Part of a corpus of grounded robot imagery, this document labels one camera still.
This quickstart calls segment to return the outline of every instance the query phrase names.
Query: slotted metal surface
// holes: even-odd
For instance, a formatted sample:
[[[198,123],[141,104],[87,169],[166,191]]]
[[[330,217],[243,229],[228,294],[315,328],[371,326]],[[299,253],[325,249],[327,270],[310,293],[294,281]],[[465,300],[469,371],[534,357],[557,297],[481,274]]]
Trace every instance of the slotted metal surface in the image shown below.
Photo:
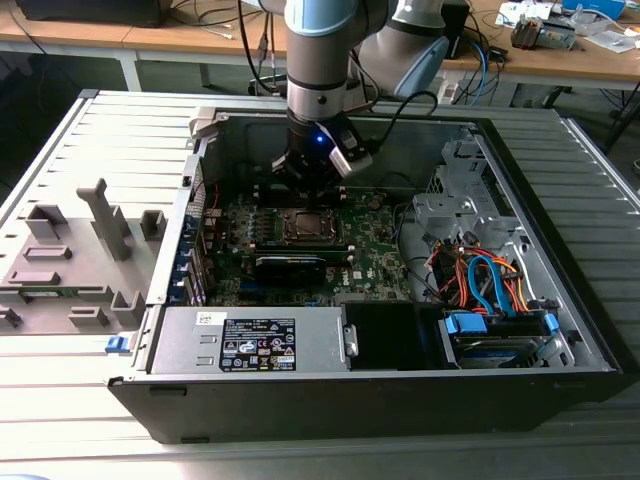
[[[151,208],[143,208],[137,202],[148,202],[151,196],[147,194],[152,191],[145,191],[142,199],[135,196],[135,190],[128,189],[153,188],[153,201],[157,202],[154,207],[167,206],[164,201],[170,198],[162,189],[171,189],[180,179],[189,150],[185,148],[186,122],[194,106],[250,109],[256,105],[279,105],[272,100],[126,92],[103,92],[94,101],[81,103],[73,125],[61,132],[62,138],[68,137],[69,141],[62,141],[45,158],[47,168],[29,188],[28,196],[45,196],[58,187],[65,190],[75,175],[100,174],[113,186],[114,198],[123,202],[125,212],[131,215]],[[377,109],[392,112],[395,107],[381,105]],[[421,108],[412,106],[408,111],[419,113]],[[640,288],[633,288],[640,283],[640,216],[615,172],[589,151],[579,132],[570,132],[554,112],[442,108],[441,113],[494,120],[609,314],[640,355]],[[167,129],[166,137],[156,130],[163,128]],[[123,147],[120,139],[127,136],[130,138],[125,143],[129,146]],[[68,208],[81,206],[70,201]],[[0,472],[28,472],[50,478],[84,475],[94,479],[113,478],[123,472],[128,478],[449,480],[640,476],[638,386],[606,403],[564,412],[528,433],[159,445],[103,386],[110,371],[122,370],[118,362],[129,361],[123,357],[107,358],[103,350],[106,339],[0,337],[0,460],[12,460],[1,465]],[[469,395],[473,398],[482,392]],[[260,408],[259,399],[255,401],[256,408]],[[357,408],[349,406],[348,399],[345,401],[345,408]],[[504,402],[505,408],[513,407],[509,398]],[[16,463],[18,459],[38,462],[25,466]],[[103,464],[105,459],[126,460],[128,464]]]

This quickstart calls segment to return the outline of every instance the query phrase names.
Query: wooden desk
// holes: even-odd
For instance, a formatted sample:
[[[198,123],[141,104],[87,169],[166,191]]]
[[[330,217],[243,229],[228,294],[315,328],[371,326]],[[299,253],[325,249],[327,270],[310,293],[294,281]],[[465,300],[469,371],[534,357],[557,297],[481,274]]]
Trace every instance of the wooden desk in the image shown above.
[[[625,53],[613,53],[606,48],[599,47],[594,43],[579,37],[572,50],[521,50],[511,46],[510,28],[494,30],[486,23],[495,26],[497,12],[491,12],[499,8],[502,1],[498,0],[471,0],[472,8],[477,13],[476,20],[480,26],[480,31],[487,38],[495,37],[491,44],[509,51],[507,64],[504,73],[507,75],[520,75],[527,77],[553,77],[554,85],[563,85],[567,79],[585,79],[587,81],[597,80],[617,80],[621,82],[640,81],[640,52],[629,50]],[[621,22],[636,21],[640,24],[640,13],[626,10]],[[471,53],[464,55],[457,60],[447,60],[445,69],[475,70],[478,68],[478,61]]]
[[[244,13],[251,11],[247,7]],[[235,17],[235,13],[219,13],[207,17],[209,22],[223,21]],[[124,48],[136,50],[158,50],[181,53],[205,53],[214,55],[234,55],[245,57],[238,22],[231,22],[232,29],[217,31],[233,35],[229,40],[215,35],[200,27],[180,25],[174,20],[168,20],[160,28],[132,28],[124,37]],[[247,38],[251,49],[255,49],[260,41],[264,29],[264,16],[252,15],[245,19]],[[287,32],[284,19],[277,17],[275,21],[276,54],[280,57],[287,55]]]
[[[42,46],[56,44],[122,48],[122,39],[131,27],[79,22],[32,22],[24,17],[13,0],[0,0],[0,40],[31,43],[23,29]]]
[[[510,41],[511,29],[492,29],[482,21],[484,17],[489,25],[494,24],[497,13],[490,12],[499,7],[501,0],[472,1],[481,31],[489,38],[495,37],[491,42],[493,45],[509,51],[501,77],[504,82],[501,83],[632,89],[640,80],[640,53],[636,50],[615,54],[583,38],[578,39],[576,47],[571,51],[514,49]],[[199,0],[200,11],[207,8],[207,2],[216,6],[221,3],[223,6],[235,3],[233,0]],[[246,64],[237,22],[231,23],[231,30],[221,30],[231,33],[234,36],[232,40],[199,27],[180,25],[173,20],[156,29],[73,22],[30,22],[15,6],[14,0],[0,0],[0,50],[4,51],[39,53],[39,49],[29,41],[10,16],[10,6],[20,25],[47,53],[119,60],[130,90],[141,90],[136,68],[136,62],[139,60]],[[219,21],[233,16],[233,12],[218,13],[207,17],[207,20]],[[640,14],[626,14],[621,20],[637,20],[640,23]],[[249,43],[253,49],[258,44],[263,25],[261,15],[246,19]],[[278,63],[283,66],[286,55],[286,27],[280,18],[276,19],[276,51]],[[478,61],[471,52],[459,59],[447,60],[443,65],[445,78],[451,79],[453,83],[477,68]]]

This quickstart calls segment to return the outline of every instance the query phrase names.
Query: power supply label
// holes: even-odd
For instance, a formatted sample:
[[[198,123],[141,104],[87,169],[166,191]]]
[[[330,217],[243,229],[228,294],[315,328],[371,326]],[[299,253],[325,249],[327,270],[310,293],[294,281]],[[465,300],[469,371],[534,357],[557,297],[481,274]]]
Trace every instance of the power supply label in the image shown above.
[[[227,319],[220,353],[223,372],[291,372],[296,369],[293,318]]]

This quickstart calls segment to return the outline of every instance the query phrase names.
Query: motherboard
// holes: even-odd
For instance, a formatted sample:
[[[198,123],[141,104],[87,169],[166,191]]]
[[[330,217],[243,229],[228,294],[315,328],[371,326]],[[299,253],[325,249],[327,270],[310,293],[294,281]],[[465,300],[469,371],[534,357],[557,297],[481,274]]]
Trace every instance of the motherboard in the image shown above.
[[[210,210],[212,306],[334,306],[408,300],[393,203],[375,191],[335,208],[268,208],[238,195]]]

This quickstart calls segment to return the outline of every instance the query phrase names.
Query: table surface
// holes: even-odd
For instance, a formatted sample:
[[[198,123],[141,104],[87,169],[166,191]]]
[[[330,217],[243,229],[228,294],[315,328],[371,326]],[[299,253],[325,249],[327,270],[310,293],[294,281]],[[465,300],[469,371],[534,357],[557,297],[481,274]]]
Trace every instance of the table surface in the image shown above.
[[[511,47],[511,29],[494,25],[500,0],[473,0],[472,8],[480,25],[480,30],[491,39],[491,44],[509,51],[505,72],[522,75],[547,75],[577,77],[603,80],[638,81],[640,80],[640,53],[631,50],[615,54],[599,47],[584,38],[579,38],[571,51],[539,49],[524,51]],[[199,0],[202,12],[215,4],[231,6],[233,0]],[[242,42],[239,38],[237,22],[233,28],[222,30],[231,33],[231,40],[214,35],[202,28],[180,25],[173,20],[162,28],[137,28],[119,25],[99,25],[77,22],[31,22],[24,18],[15,6],[14,0],[0,0],[0,40],[29,42],[29,38],[16,25],[9,13],[12,7],[14,17],[38,43],[46,45],[63,44],[76,46],[99,46],[138,50],[157,50],[184,53],[206,53],[221,55],[242,55]],[[193,12],[184,10],[185,20],[192,18]],[[207,17],[209,21],[220,21],[233,17],[233,12],[216,13]],[[637,20],[640,13],[625,13],[621,22]],[[263,29],[263,17],[256,15],[246,21],[249,43],[254,48]],[[286,31],[281,18],[276,19],[276,52],[286,54]],[[456,60],[447,60],[445,69],[475,70],[478,60],[472,52],[465,53]]]

